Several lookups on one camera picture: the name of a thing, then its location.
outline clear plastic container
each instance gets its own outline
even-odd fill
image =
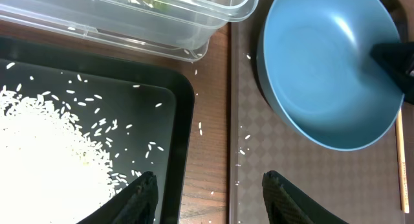
[[[0,0],[0,19],[194,62],[258,0]]]

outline bowl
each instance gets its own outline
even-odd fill
[[[263,94],[319,145],[365,148],[393,125],[404,99],[369,53],[398,42],[379,0],[275,0],[257,49]]]

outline brown table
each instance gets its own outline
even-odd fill
[[[209,220],[226,223],[228,34],[228,26],[220,29],[212,36],[207,55],[196,63],[188,63],[0,21],[2,36],[151,63],[187,77],[198,95],[195,97],[180,223],[208,223]],[[202,122],[202,136],[199,122]]]

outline wooden stick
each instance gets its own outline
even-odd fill
[[[400,198],[401,209],[404,213],[409,213],[408,205],[408,185],[407,185],[407,171],[406,171],[406,154],[404,151],[404,134],[402,130],[402,113],[401,109],[398,112],[396,120],[397,131],[397,152],[398,152],[398,174],[400,176]]]

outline placemat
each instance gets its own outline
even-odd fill
[[[256,43],[273,0],[232,24],[229,223],[268,223],[261,181],[275,170],[348,223],[404,223],[395,128],[358,151],[328,150],[288,127],[263,98]]]

